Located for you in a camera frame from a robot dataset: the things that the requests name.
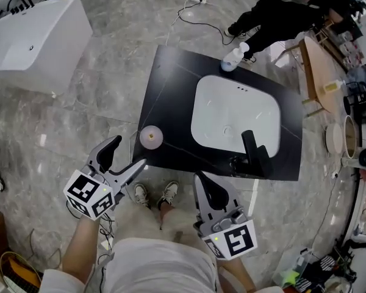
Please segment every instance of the white bowl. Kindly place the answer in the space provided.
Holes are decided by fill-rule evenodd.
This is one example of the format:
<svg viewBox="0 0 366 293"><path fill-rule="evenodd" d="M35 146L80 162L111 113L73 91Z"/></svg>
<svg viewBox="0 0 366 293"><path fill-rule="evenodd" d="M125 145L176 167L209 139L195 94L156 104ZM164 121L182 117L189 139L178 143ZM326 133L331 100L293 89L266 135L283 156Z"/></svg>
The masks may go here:
<svg viewBox="0 0 366 293"><path fill-rule="evenodd" d="M338 123L330 124L325 131L325 142L328 152L340 154L343 150L343 133Z"/></svg>
<svg viewBox="0 0 366 293"><path fill-rule="evenodd" d="M356 130L354 121L349 115L344 119L343 138L346 156L352 159L356 151Z"/></svg>

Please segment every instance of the white bottle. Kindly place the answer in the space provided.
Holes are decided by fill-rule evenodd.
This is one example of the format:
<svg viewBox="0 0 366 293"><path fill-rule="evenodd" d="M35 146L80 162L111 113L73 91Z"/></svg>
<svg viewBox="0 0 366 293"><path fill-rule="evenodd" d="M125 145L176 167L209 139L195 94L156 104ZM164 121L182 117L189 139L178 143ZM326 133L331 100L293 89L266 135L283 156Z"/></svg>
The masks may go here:
<svg viewBox="0 0 366 293"><path fill-rule="evenodd" d="M335 81L330 81L329 83L324 85L323 88L324 88L325 93L331 93L331 92L338 91L341 88L341 86L343 86L345 84L346 84L345 81L340 81L340 80L336 79Z"/></svg>
<svg viewBox="0 0 366 293"><path fill-rule="evenodd" d="M221 68L224 71L232 71L242 61L244 53L249 50L249 46L245 42L240 43L240 47L233 49L221 61Z"/></svg>

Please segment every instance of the black cable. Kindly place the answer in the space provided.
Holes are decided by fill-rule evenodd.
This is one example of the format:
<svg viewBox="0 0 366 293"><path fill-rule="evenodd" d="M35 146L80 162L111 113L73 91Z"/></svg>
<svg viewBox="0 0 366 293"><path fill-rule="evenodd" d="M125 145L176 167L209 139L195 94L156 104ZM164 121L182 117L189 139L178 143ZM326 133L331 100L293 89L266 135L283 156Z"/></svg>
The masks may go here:
<svg viewBox="0 0 366 293"><path fill-rule="evenodd" d="M100 280L99 284L99 293L102 293L103 278L104 278L104 267L102 268L102 279Z"/></svg>
<svg viewBox="0 0 366 293"><path fill-rule="evenodd" d="M188 7L186 7L186 8L182 8L182 9L180 9L180 10L178 11L178 16L179 16L179 18L180 18L183 22L186 22L186 23L188 23L188 24L192 24L192 25L205 25L205 26L210 26L210 27L212 27L212 28L215 28L216 30L218 30L218 32L219 32L219 33L220 33L220 35L221 35L221 38L222 38L222 44L223 44L224 46L230 45L230 44L235 40L236 36L234 36L234 37L232 38L232 40L231 40L229 43L225 43L225 42L224 42L224 35L223 35L222 31L221 31L219 28L217 28L217 27L215 27L215 26L213 26L213 25L211 25L211 24L208 24L208 23L193 23L193 22L186 21L186 20L183 20L183 19L182 19L181 14L180 14L180 12L181 12L181 11L183 11L183 10L185 10L185 9L189 9L189 8L194 7L194 6L196 6L196 5L198 5L198 4L201 4L201 3L202 3L202 0L199 0L199 2L198 2L198 3L196 3L196 4L193 4L193 5L188 6Z"/></svg>
<svg viewBox="0 0 366 293"><path fill-rule="evenodd" d="M69 206L68 206L68 201L66 201L66 208L68 209L68 211L71 213L71 215L74 217L74 218L76 218L76 219L80 219L80 217L77 217L77 216L75 216L73 213L72 213L72 211L70 210L70 208L69 208ZM99 224L99 226L101 227L100 229L99 229L99 232L103 235L103 236L105 236L106 237L106 239L107 239L107 243L109 244L109 248L112 248L111 247L111 244L110 244L110 242L109 242L109 237L114 237L114 235L112 234L112 223L114 222L114 220L112 220L111 218L110 218L110 216L108 216L106 213L104 214L104 215L106 215L106 218L107 219L105 219L105 218L103 218L104 220L106 220L106 221L108 221L109 222L109 230L108 229L106 229L101 223Z"/></svg>
<svg viewBox="0 0 366 293"><path fill-rule="evenodd" d="M321 230L322 226L324 225L325 218L327 217L327 213L328 213L328 211L329 211L329 207L330 207L330 205L331 205L331 198L332 198L332 194L334 193L334 189L335 189L335 186L336 186L336 181L337 181L337 178L339 178L339 173L340 173L340 171L342 170L342 167L343 167L343 166L340 166L339 171L338 171L338 172L337 172L337 174L335 175L336 179L335 179L334 186L333 186L333 187L332 187L332 189L331 189L331 194L330 194L330 196L329 196L329 200L328 200L328 206L327 206L327 209L325 210L324 217L323 217L323 221L321 222L320 227L318 227L318 230L317 230L317 232L316 232L316 235L315 235L315 237L313 238L313 242L312 242L312 246L311 246L311 248L313 248L313 245L314 245L314 243L315 243L315 241L316 241L316 238L317 238L317 236L318 236L318 233L320 232L320 230Z"/></svg>
<svg viewBox="0 0 366 293"><path fill-rule="evenodd" d="M109 254L102 254L101 256L98 257L98 265L99 265L99 260L103 257L103 256L110 256Z"/></svg>
<svg viewBox="0 0 366 293"><path fill-rule="evenodd" d="M217 28L217 27L215 27L215 26L213 26L213 25L211 25L211 24L207 24L207 23L193 23L193 22L186 21L186 20L183 20L183 19L182 19L181 14L180 14L180 12L181 12L182 10L187 10L187 9L189 9L189 8L191 8L191 7L194 7L194 6L198 5L198 4L201 4L201 3L200 3L200 2L198 2L198 3L196 3L196 4L193 4L193 5L188 6L188 7L186 7L186 8L181 8L181 9L178 11L178 16L179 16L179 18L180 18L183 22L186 22L186 23L188 23L188 24L193 24L193 25L206 25L206 26L210 26L210 27L215 28L216 30L218 30L218 32L219 32L219 33L220 33L220 35L221 35L221 38L222 38L222 44L223 44L224 46L230 45L230 44L233 42L233 40L235 40L236 36L234 36L234 37L233 37L233 39L231 40L231 42L229 42L229 43L225 43L225 42L224 42L224 35L223 35L222 31L221 31L219 28Z"/></svg>

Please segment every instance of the white sneaker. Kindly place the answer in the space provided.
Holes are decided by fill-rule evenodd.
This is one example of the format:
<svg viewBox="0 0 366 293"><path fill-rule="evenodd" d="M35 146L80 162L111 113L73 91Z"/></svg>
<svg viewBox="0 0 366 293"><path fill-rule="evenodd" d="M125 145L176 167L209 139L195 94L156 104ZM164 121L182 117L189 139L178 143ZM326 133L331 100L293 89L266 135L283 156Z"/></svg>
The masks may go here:
<svg viewBox="0 0 366 293"><path fill-rule="evenodd" d="M248 65L249 67L251 67L253 65L253 63L255 63L255 62L256 62L256 58L253 56L250 59L245 59L244 57L242 59L242 63Z"/></svg>
<svg viewBox="0 0 366 293"><path fill-rule="evenodd" d="M171 181L164 189L163 195L157 202L157 208L160 210L161 203L167 202L172 204L172 200L178 192L179 184L176 181Z"/></svg>
<svg viewBox="0 0 366 293"><path fill-rule="evenodd" d="M148 191L144 185L138 183L134 187L135 202L149 208Z"/></svg>
<svg viewBox="0 0 366 293"><path fill-rule="evenodd" d="M0 192L5 189L4 181L0 178Z"/></svg>
<svg viewBox="0 0 366 293"><path fill-rule="evenodd" d="M228 29L225 29L225 30L224 30L224 35L225 35L225 36L227 36L227 37L230 37L230 38L235 37L235 36L233 36L233 35L228 31ZM238 35L238 36L237 36L237 38L245 39L245 38L246 38L246 33L245 33L245 32L241 33L240 35Z"/></svg>

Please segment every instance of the wooden table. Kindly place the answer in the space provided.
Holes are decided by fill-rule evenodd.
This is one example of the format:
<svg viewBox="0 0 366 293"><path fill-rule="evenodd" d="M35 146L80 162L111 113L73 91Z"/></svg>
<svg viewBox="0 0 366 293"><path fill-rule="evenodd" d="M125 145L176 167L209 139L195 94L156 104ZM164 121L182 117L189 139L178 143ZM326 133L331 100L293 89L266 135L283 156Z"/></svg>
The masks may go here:
<svg viewBox="0 0 366 293"><path fill-rule="evenodd" d="M310 37L305 37L298 45L284 50L274 63L286 52L297 48L300 48L303 57L309 97L309 99L303 101L303 104L316 101L321 105L319 110L308 114L308 117L323 110L333 114L336 113L338 109L335 100L336 92L325 93L323 87L331 81L340 80L340 76L335 68L333 58L316 41Z"/></svg>

